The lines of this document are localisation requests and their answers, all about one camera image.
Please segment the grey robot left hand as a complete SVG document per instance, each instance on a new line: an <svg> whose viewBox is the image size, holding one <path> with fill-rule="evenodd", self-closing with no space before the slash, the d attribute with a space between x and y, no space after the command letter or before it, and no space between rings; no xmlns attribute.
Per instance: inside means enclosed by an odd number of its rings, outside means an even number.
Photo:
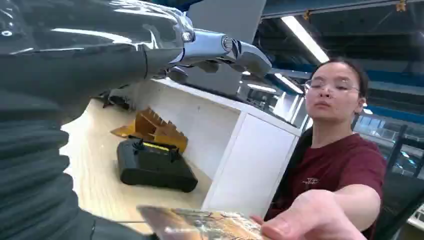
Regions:
<svg viewBox="0 0 424 240"><path fill-rule="evenodd" d="M195 28L179 9L143 0L3 0L0 122L78 118L91 97L184 68L221 64L262 77L257 47Z"/></svg>

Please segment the person's left hand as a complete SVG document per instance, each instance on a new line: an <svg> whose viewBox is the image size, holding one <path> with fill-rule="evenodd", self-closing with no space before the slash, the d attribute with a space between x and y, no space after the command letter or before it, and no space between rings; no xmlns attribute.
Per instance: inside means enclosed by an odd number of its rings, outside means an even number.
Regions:
<svg viewBox="0 0 424 240"><path fill-rule="evenodd" d="M287 210L270 220L264 221L258 216L250 218L270 240L365 239L337 202L335 193L325 190L301 194Z"/></svg>

